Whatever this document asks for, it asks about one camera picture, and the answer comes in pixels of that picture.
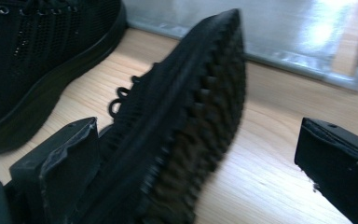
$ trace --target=black shoe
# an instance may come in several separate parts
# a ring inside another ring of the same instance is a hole
[[[205,19],[117,90],[115,122],[99,136],[96,119],[79,120],[11,166],[0,223],[192,223],[241,120],[240,23],[238,10]]]
[[[241,120],[245,61],[237,9],[201,21],[131,90],[100,137],[102,168],[74,223],[192,223],[202,183]]]
[[[0,1],[0,153],[25,144],[64,88],[117,46],[120,0]]]

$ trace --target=black leather shoe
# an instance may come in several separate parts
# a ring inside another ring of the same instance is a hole
[[[0,153],[25,144],[64,88],[124,34],[119,0],[0,1]]]

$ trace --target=rubber sole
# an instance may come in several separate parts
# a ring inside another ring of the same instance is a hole
[[[98,43],[35,83],[16,107],[0,120],[0,153],[29,141],[48,119],[66,86],[103,61],[116,48],[125,28],[126,11],[122,5],[117,20]]]
[[[203,59],[194,80],[200,88],[188,95],[192,104],[183,108],[186,121],[161,145],[145,179],[136,223],[193,223],[202,184],[237,131],[245,95],[239,23],[227,25],[220,35],[213,57]]]
[[[160,85],[146,101],[156,107],[123,133],[69,218],[74,223],[194,221],[201,186],[227,152],[245,97],[239,11],[201,23],[149,72]]]

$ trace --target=light wood grain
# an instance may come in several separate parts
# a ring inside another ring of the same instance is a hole
[[[68,122],[106,112],[116,88],[129,87],[161,61],[177,41],[128,30],[117,50],[74,81],[37,135],[19,150],[0,156],[0,180],[8,167]],[[294,165],[303,117],[324,119],[358,134],[358,94],[259,64],[247,63],[247,101],[231,150],[207,181],[197,223],[350,223]]]
[[[351,0],[346,25],[332,61],[332,71],[353,76],[358,65],[358,0]]]

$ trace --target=metal panel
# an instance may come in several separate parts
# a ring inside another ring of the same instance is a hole
[[[358,91],[354,76],[333,73],[332,60],[352,0],[124,0],[130,26],[174,38],[198,21],[241,9],[250,60]]]

